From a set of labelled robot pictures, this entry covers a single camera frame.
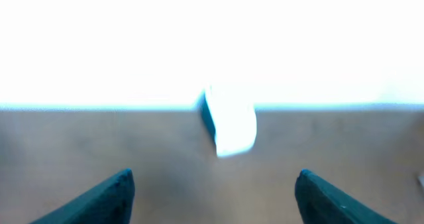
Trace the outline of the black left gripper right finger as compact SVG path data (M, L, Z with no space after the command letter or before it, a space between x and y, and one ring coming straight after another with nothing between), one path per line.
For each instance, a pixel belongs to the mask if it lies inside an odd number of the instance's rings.
M302 221L307 224L393 222L308 169L303 169L297 177L295 199Z

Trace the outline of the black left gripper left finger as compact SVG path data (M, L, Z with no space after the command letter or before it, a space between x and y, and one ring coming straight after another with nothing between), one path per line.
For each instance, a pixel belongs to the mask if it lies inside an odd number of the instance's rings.
M134 195L133 173L127 168L34 222L37 224L129 224Z

